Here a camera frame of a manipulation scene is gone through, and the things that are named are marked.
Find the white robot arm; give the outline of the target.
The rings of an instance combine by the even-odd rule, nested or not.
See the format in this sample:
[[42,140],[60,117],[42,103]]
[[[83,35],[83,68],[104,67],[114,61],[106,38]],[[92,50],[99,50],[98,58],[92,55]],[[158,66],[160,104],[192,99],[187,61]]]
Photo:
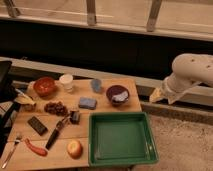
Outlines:
[[167,76],[160,87],[156,87],[149,96],[155,103],[167,99],[173,104],[186,94],[186,91],[204,83],[213,87],[213,55],[183,53],[172,62],[172,73]]

